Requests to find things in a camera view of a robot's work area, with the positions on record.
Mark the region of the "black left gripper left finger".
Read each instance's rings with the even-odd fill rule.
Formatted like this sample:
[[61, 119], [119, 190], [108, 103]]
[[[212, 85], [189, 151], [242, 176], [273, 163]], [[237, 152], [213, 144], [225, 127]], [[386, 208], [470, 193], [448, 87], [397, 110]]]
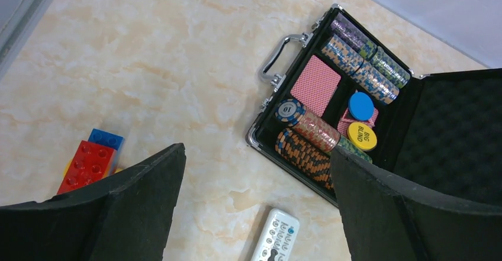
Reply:
[[1, 207], [1, 259], [162, 260], [185, 164], [176, 143], [80, 189]]

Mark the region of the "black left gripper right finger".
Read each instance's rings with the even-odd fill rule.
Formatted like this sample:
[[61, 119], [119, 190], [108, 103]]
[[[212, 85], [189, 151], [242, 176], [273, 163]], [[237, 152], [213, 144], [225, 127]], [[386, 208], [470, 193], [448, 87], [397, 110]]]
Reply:
[[337, 147], [331, 174], [352, 260], [500, 260], [501, 208], [434, 191]]

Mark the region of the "white remote control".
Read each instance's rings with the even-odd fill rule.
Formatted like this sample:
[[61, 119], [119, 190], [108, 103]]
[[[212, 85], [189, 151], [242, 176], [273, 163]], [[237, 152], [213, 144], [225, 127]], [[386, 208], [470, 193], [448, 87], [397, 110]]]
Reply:
[[250, 259], [288, 261], [299, 229], [297, 218], [277, 208], [271, 209]]

